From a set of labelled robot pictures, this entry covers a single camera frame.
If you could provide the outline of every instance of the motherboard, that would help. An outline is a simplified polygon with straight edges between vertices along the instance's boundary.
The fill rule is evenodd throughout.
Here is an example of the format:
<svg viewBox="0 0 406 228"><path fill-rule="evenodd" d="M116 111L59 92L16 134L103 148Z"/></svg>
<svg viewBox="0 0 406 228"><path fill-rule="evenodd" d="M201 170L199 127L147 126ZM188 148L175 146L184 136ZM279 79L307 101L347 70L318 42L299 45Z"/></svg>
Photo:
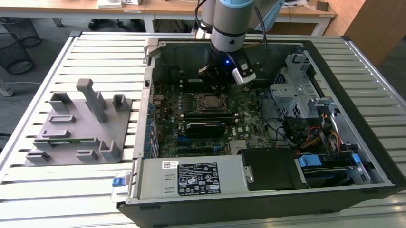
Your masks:
<svg viewBox="0 0 406 228"><path fill-rule="evenodd" d="M236 154L271 147L260 116L263 89L232 85L225 93L192 93L181 85L155 85L159 157Z"/></svg>

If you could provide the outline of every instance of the power supply label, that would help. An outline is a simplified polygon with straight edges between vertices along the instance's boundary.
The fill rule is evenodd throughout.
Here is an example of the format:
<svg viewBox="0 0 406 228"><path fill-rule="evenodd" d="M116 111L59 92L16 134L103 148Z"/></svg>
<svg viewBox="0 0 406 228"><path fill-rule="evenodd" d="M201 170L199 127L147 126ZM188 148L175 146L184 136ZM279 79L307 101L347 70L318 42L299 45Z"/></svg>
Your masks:
<svg viewBox="0 0 406 228"><path fill-rule="evenodd" d="M180 196L220 193L216 163L177 165L177 194Z"/></svg>

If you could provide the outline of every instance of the blue latch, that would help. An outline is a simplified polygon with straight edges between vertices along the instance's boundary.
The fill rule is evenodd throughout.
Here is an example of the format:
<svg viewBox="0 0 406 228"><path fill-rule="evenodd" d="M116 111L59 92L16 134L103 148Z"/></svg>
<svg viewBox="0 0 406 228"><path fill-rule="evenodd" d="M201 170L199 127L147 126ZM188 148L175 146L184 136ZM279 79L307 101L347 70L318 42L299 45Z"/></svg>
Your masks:
<svg viewBox="0 0 406 228"><path fill-rule="evenodd" d="M318 155L303 155L299 158L299 164L300 167L307 167L307 166L322 166L322 161L319 160Z"/></svg>
<svg viewBox="0 0 406 228"><path fill-rule="evenodd" d="M359 158L359 155L356 153L352 153L352 159L354 159L356 164L360 163L360 158Z"/></svg>
<svg viewBox="0 0 406 228"><path fill-rule="evenodd" d="M115 177L115 178L113 178L112 186L113 186L113 187L125 186L125 177Z"/></svg>

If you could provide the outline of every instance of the slotted metal table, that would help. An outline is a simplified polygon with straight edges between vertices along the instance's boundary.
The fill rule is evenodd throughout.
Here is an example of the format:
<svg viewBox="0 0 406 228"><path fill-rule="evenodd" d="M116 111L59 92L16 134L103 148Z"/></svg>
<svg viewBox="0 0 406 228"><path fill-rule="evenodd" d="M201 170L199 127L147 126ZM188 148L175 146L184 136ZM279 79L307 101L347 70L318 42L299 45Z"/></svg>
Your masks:
<svg viewBox="0 0 406 228"><path fill-rule="evenodd" d="M189 34L83 32L71 36L0 155L0 227L111 227L136 225L111 201L112 177L131 169L137 129L147 38L192 38ZM260 35L248 36L262 39ZM311 40L402 172L406 173L406 103L351 43L340 37L268 36ZM123 163L25 167L50 106L52 92L72 99L80 78L91 78L104 98L124 94L133 100ZM328 92L318 78L326 95ZM192 227L303 228L406 227L406 192L366 201L339 213L201 224Z"/></svg>

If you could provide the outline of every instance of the mesh trash bin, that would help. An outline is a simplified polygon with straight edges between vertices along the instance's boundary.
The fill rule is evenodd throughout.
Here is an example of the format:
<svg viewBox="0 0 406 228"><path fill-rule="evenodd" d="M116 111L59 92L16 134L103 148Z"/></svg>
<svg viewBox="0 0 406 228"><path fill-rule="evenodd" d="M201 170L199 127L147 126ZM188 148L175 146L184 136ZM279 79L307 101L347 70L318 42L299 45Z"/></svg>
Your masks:
<svg viewBox="0 0 406 228"><path fill-rule="evenodd" d="M29 18L0 18L0 23L8 32L18 35L25 48L40 43L38 34Z"/></svg>
<svg viewBox="0 0 406 228"><path fill-rule="evenodd" d="M0 66L12 75L26 72L33 62L14 33L0 33Z"/></svg>

